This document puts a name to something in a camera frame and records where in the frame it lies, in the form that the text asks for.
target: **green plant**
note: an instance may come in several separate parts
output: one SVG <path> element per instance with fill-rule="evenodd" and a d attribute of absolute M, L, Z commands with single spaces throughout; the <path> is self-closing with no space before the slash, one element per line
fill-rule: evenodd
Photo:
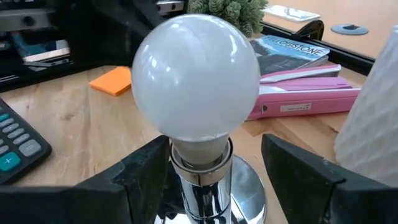
<path fill-rule="evenodd" d="M 261 32 L 267 0 L 191 0 L 188 13 L 209 14 L 236 26 L 246 37 Z"/>

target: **white label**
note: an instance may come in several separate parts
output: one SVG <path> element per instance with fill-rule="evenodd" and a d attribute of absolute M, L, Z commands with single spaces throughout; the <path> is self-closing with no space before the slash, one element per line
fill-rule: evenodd
<path fill-rule="evenodd" d="M 280 106 L 280 112 L 309 110 L 309 109 L 311 109 L 311 103 L 303 103 L 303 104 L 299 104 L 299 105 L 284 105 L 284 106 Z"/>

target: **book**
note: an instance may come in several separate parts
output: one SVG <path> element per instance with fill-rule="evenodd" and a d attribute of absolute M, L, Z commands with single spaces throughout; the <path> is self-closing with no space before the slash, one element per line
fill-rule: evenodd
<path fill-rule="evenodd" d="M 274 35 L 250 41 L 261 75 L 298 68 L 316 67 L 328 60 L 329 49 Z"/>

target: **frosted glass bulb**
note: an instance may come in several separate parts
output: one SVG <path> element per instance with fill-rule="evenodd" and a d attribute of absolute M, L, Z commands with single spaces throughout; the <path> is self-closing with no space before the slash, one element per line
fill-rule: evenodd
<path fill-rule="evenodd" d="M 138 108 L 194 164 L 220 156 L 259 93 L 250 43 L 209 15 L 178 16 L 157 26 L 141 43 L 131 75 Z"/>

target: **black object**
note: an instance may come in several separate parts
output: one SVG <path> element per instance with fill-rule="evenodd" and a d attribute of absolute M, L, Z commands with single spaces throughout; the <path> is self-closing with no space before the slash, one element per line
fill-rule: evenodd
<path fill-rule="evenodd" d="M 321 20 L 315 20 L 304 25 L 293 37 L 298 39 L 309 38 L 312 40 L 322 40 L 325 25 Z"/>
<path fill-rule="evenodd" d="M 324 160 L 272 134 L 262 157 L 290 224 L 398 223 L 398 189 Z"/>
<path fill-rule="evenodd" d="M 1 223 L 153 224 L 177 178 L 167 175 L 169 138 L 159 136 L 117 164 L 71 187 L 0 187 Z M 168 192 L 164 192 L 168 183 Z"/>
<path fill-rule="evenodd" d="M 0 4 L 1 10 L 51 8 L 56 29 L 24 30 L 23 38 L 31 44 L 65 39 L 70 55 L 45 61 L 66 60 L 45 69 L 26 65 L 10 34 L 5 41 L 9 50 L 0 51 L 0 92 L 71 75 L 102 65 L 131 66 L 144 37 L 165 19 L 185 14 L 182 11 L 160 16 L 157 1 L 146 0 L 33 0 Z"/>
<path fill-rule="evenodd" d="M 50 144 L 0 99 L 0 185 L 17 181 L 51 151 Z"/>
<path fill-rule="evenodd" d="M 301 29 L 298 33 L 292 33 L 279 26 L 262 22 L 263 30 L 261 33 L 264 35 L 277 35 L 279 37 L 297 40 L 307 44 L 330 49 L 330 53 L 328 54 L 329 61 L 340 64 L 345 68 L 348 68 L 365 76 L 369 74 L 375 61 L 374 58 L 367 57 L 346 49 L 342 49 L 339 46 L 322 41 L 322 39 L 319 39 L 317 37 L 322 37 L 324 27 L 322 27 L 317 21 L 313 21 L 310 24 L 313 25 L 311 26 L 311 29 Z M 307 35 L 308 30 L 312 30 L 309 36 Z"/>
<path fill-rule="evenodd" d="M 178 214 L 185 213 L 181 192 L 180 177 L 175 172 L 171 161 L 169 161 L 163 197 L 157 211 L 159 218 L 165 219 L 167 217 L 172 220 Z"/>

